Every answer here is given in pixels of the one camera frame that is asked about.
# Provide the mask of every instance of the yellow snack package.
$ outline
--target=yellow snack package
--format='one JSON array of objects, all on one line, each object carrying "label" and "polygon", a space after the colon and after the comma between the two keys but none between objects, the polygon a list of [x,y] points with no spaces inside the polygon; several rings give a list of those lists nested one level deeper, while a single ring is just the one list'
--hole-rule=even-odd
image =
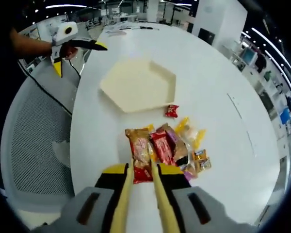
[{"label": "yellow snack package", "polygon": [[175,132],[190,144],[192,150],[196,150],[199,148],[206,130],[197,130],[190,125],[190,119],[186,117],[175,127]]},{"label": "yellow snack package", "polygon": [[[155,132],[155,128],[153,124],[146,126],[144,129],[148,129],[150,133]],[[148,148],[149,148],[150,157],[156,163],[158,161],[157,154],[155,153],[153,145],[150,142],[148,143],[148,145],[149,145]]]},{"label": "yellow snack package", "polygon": [[200,151],[194,152],[193,157],[195,161],[207,159],[206,150],[200,150]]}]

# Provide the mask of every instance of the red snack package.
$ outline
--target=red snack package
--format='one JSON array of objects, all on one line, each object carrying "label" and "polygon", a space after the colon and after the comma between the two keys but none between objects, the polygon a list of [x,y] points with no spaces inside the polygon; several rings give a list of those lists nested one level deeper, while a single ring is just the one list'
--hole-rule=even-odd
[{"label": "red snack package", "polygon": [[152,170],[149,154],[149,130],[125,130],[134,159],[134,183],[151,182]]},{"label": "red snack package", "polygon": [[153,144],[158,158],[160,159],[160,162],[167,165],[174,165],[175,163],[173,160],[171,149],[167,142],[166,132],[163,131],[151,133],[151,138],[153,140]]},{"label": "red snack package", "polygon": [[176,112],[177,108],[179,108],[178,105],[173,105],[173,104],[169,105],[167,108],[167,112],[165,113],[165,116],[177,118],[178,117],[177,112]]}]

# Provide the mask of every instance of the candy wrapper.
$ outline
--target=candy wrapper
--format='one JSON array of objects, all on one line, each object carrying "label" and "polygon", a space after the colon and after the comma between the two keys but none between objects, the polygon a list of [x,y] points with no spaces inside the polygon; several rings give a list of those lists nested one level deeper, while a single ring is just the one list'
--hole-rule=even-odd
[{"label": "candy wrapper", "polygon": [[167,108],[167,111],[165,113],[165,116],[166,117],[173,117],[173,118],[177,118],[178,115],[177,115],[177,108],[179,108],[178,105],[169,105],[168,108]]},{"label": "candy wrapper", "polygon": [[171,149],[167,142],[166,132],[151,133],[151,138],[155,147],[155,151],[161,163],[174,165]]},{"label": "candy wrapper", "polygon": [[198,166],[199,166],[199,172],[211,168],[211,162],[210,162],[210,159],[209,158],[202,159],[202,160],[198,160],[197,162],[198,162]]},{"label": "candy wrapper", "polygon": [[196,179],[197,178],[197,171],[194,167],[194,164],[188,164],[183,172],[185,178],[190,181],[191,179]]},{"label": "candy wrapper", "polygon": [[[155,131],[155,128],[154,128],[154,125],[151,124],[151,125],[148,125],[147,127],[145,127],[145,129],[148,129],[150,133],[153,133]],[[148,143],[148,146],[149,146],[149,154],[150,154],[150,157],[151,159],[156,163],[158,162],[158,157],[157,157],[157,154],[153,148],[153,145],[149,142]]]},{"label": "candy wrapper", "polygon": [[195,152],[193,158],[196,161],[207,159],[206,150],[200,150],[200,151]]},{"label": "candy wrapper", "polygon": [[199,148],[206,130],[197,130],[197,128],[190,125],[190,120],[186,117],[175,128],[175,132],[190,145],[192,150],[196,150]]},{"label": "candy wrapper", "polygon": [[125,135],[129,138],[134,159],[134,183],[153,181],[149,154],[149,130],[127,129]]},{"label": "candy wrapper", "polygon": [[188,155],[188,150],[184,141],[176,132],[166,123],[157,129],[157,132],[166,132],[167,142],[173,152],[174,161],[178,161]]}]

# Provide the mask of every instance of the person's hand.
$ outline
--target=person's hand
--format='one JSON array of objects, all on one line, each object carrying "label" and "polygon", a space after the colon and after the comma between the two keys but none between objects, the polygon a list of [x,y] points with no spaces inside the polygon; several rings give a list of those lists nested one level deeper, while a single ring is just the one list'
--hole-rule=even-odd
[{"label": "person's hand", "polygon": [[75,55],[77,55],[78,49],[70,46],[69,41],[63,43],[60,49],[60,56],[66,60],[71,60]]}]

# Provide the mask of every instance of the white table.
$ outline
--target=white table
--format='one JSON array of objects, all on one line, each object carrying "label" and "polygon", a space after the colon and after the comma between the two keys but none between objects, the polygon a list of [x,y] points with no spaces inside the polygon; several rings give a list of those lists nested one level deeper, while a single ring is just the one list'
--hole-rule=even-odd
[{"label": "white table", "polygon": [[[176,27],[138,25],[160,30],[125,30],[126,35],[111,37],[104,30],[98,40],[108,51],[92,52],[85,65],[70,137],[75,193],[94,186],[105,167],[129,161],[124,129],[166,122],[175,126],[189,116],[194,125],[207,129],[201,148],[212,163],[191,185],[220,201],[234,221],[253,224],[279,173],[276,136],[261,100],[237,68],[204,41]],[[179,119],[164,118],[163,109],[124,114],[100,91],[100,81],[118,60],[141,56],[177,75]],[[160,222],[153,183],[134,185],[127,232],[161,232]]]}]

